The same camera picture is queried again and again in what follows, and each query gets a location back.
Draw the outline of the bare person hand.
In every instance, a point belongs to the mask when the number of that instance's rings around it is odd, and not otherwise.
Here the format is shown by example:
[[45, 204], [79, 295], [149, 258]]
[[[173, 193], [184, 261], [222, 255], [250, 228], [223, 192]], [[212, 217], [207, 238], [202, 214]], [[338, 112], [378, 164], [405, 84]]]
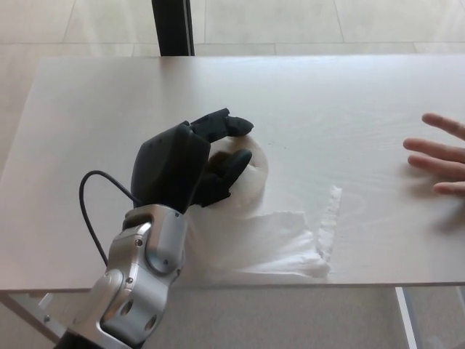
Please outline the bare person hand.
[[[464, 141], [464, 123], [460, 121], [436, 113], [425, 113], [421, 120]], [[464, 197], [464, 147], [414, 137], [406, 138], [403, 147], [413, 152], [407, 159], [410, 166], [445, 179], [433, 185], [435, 193]]]

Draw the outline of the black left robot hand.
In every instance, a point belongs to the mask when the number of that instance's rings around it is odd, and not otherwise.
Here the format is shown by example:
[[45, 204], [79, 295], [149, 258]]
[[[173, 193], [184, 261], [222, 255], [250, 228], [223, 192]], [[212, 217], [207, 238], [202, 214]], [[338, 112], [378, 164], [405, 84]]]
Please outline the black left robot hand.
[[240, 149], [212, 156], [211, 145], [226, 137], [244, 137], [253, 128], [250, 121], [223, 108], [145, 141], [132, 171], [134, 207], [157, 204], [184, 214], [192, 205], [205, 207], [229, 198], [252, 152]]

